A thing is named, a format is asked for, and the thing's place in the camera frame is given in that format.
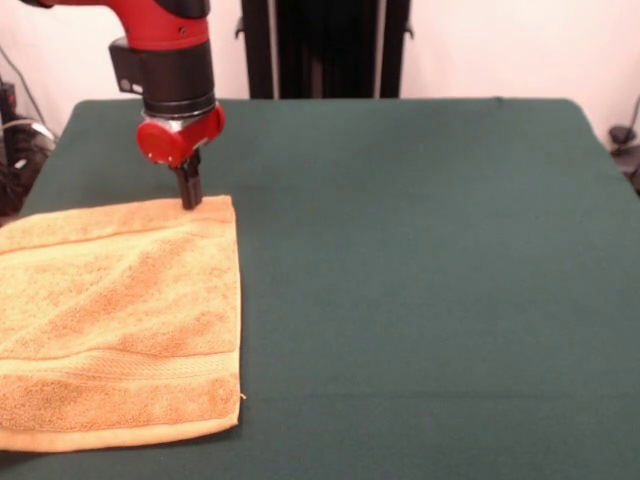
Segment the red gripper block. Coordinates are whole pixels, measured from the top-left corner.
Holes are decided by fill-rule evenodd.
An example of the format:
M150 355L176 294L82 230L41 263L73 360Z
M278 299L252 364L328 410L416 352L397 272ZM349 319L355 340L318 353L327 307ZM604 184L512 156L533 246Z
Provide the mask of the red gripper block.
M215 140L224 126L225 114L220 103L201 115L182 119L143 115L136 132L138 146L154 164L180 166L174 169L174 174L184 209L194 209L202 202L198 148Z

